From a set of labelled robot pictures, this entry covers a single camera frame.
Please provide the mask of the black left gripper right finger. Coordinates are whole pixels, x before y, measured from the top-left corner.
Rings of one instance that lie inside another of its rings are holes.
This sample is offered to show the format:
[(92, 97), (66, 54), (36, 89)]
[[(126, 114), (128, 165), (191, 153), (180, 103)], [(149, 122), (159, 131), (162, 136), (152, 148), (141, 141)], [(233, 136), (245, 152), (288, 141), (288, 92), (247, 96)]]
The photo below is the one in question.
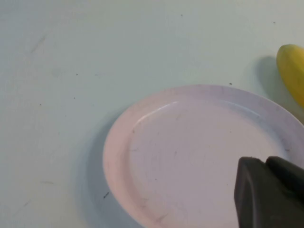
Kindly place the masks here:
[(266, 166), (288, 190), (289, 196), (304, 205), (304, 170), (277, 156), (268, 157)]

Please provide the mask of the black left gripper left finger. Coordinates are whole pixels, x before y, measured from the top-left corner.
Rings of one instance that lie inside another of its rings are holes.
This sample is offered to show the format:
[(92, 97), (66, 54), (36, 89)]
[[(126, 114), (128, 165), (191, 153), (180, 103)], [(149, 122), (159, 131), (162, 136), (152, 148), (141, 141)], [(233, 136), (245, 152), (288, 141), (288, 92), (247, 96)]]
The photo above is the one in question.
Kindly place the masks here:
[(241, 228), (302, 228), (304, 206), (266, 166), (253, 157), (238, 161), (234, 189), (238, 225)]

